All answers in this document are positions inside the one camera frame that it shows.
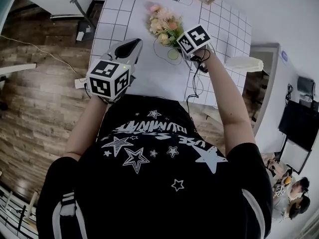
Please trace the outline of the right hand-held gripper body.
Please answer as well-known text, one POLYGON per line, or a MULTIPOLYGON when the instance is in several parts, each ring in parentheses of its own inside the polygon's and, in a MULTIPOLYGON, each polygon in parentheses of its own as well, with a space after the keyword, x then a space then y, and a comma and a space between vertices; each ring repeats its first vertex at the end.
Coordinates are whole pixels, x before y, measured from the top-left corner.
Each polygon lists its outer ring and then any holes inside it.
POLYGON ((205 65, 204 58, 194 55, 194 52, 202 49, 205 50, 206 45, 211 41, 209 34, 201 24, 186 30, 177 40, 184 59, 194 63, 195 67, 203 73, 207 73, 208 69, 205 65))

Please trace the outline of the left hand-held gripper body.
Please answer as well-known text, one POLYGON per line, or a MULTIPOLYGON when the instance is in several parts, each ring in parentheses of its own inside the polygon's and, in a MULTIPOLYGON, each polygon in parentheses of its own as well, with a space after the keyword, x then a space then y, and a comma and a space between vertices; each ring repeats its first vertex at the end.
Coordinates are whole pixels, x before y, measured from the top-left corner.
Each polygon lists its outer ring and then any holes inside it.
POLYGON ((90 94, 100 97, 107 103, 114 103, 126 92, 135 79, 133 73, 137 57, 96 59, 89 68, 86 79, 90 94))

